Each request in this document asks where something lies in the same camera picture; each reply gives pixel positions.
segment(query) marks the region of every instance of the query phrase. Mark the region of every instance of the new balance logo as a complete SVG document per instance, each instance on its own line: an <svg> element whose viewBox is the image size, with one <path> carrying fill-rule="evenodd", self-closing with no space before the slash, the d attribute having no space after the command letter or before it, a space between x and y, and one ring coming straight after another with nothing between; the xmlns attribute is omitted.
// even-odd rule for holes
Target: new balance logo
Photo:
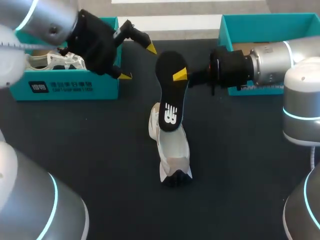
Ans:
<svg viewBox="0 0 320 240"><path fill-rule="evenodd" d="M164 120L167 124L176 124L177 122L177 108L169 104L165 104L166 111L164 112Z"/></svg>

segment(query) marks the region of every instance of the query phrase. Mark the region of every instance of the white sneaker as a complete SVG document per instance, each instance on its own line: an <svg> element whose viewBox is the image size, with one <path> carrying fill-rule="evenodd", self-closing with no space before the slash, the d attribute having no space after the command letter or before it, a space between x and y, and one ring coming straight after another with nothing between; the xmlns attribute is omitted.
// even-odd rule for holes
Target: white sneaker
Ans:
<svg viewBox="0 0 320 240"><path fill-rule="evenodd" d="M42 56L26 54L25 59L26 70L31 71L86 69L85 61L82 57L73 53L62 56L58 52L50 51Z"/></svg>
<svg viewBox="0 0 320 240"><path fill-rule="evenodd" d="M160 156L160 181L175 187L192 180L190 150L186 133L181 126L173 132L159 128L160 103L156 103L149 118L149 135L156 140Z"/></svg>

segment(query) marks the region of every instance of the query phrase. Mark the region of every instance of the glowing cyan ring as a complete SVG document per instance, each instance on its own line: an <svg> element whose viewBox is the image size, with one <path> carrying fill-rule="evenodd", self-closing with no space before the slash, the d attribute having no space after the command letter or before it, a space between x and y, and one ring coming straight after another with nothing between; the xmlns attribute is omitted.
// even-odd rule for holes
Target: glowing cyan ring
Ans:
<svg viewBox="0 0 320 240"><path fill-rule="evenodd" d="M307 121L320 120L320 116L317 116L317 117L302 117L302 116L292 115L292 114L288 113L288 112L285 110L285 108L283 108L283 112L284 112L286 115L288 115L289 117L294 118L294 119L307 120Z"/></svg>
<svg viewBox="0 0 320 240"><path fill-rule="evenodd" d="M309 206L308 198L307 198L307 182L308 182L308 179L309 179L309 176L310 176L311 173L312 173L312 171L308 174L308 176L307 176L306 179L305 179L304 187L303 187L303 195L304 195L304 201L305 201L306 209L308 209L308 212L309 212L310 217L312 218L314 224L315 224L315 225L318 227L318 229L320 230L320 224L319 224L319 222L317 221L317 219L315 218L314 214L312 213L311 208L310 208L310 206Z"/></svg>
<svg viewBox="0 0 320 240"><path fill-rule="evenodd" d="M54 177L49 173L52 182L53 182L53 186L54 186L54 202L53 202L53 208L49 217L48 222L46 223L44 229L42 230L42 232L40 233L40 235L37 237L36 240L42 240L44 238L44 236L46 235L46 233L48 232L48 229L50 228L50 225L52 224L52 221L54 220L56 211L57 211L57 206L58 206L58 186L56 183L56 180L54 179Z"/></svg>
<svg viewBox="0 0 320 240"><path fill-rule="evenodd" d="M23 29L25 25L29 22L32 14L34 14L38 2L39 0L33 0L28 14L25 16L24 20L20 23L20 25L15 29L16 31L20 31L21 29Z"/></svg>

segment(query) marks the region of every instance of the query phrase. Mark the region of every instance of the dark gray mat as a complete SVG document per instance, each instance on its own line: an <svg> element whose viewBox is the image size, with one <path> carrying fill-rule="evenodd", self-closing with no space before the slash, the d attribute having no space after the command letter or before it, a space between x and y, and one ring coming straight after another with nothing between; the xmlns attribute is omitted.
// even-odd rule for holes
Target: dark gray mat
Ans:
<svg viewBox="0 0 320 240"><path fill-rule="evenodd" d="M155 42L204 66L215 40ZM159 100L156 57L132 42L123 66L134 80L117 101L20 102L0 92L7 141L86 202L88 240L285 240L285 200L309 170L309 150L282 134L282 96L187 91L183 126L194 181L160 185L156 143L148 135Z"/></svg>

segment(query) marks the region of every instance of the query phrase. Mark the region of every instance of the shoe box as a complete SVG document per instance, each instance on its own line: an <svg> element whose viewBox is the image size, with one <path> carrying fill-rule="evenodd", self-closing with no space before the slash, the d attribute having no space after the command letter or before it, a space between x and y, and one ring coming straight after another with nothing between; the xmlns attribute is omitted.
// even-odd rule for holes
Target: shoe box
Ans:
<svg viewBox="0 0 320 240"><path fill-rule="evenodd" d="M320 35L320 18L315 13L231 14L222 15L218 45L228 51L242 50L247 55L256 46ZM231 96L283 94L283 84L254 86L252 81Z"/></svg>
<svg viewBox="0 0 320 240"><path fill-rule="evenodd" d="M102 20L115 30L119 28L117 17L105 17ZM17 37L21 43L43 44L22 32L18 32ZM117 49L115 60L115 65L119 67L121 55L122 45ZM84 69L26 70L22 79L10 87L10 92L16 101L115 100L119 94L119 80Z"/></svg>

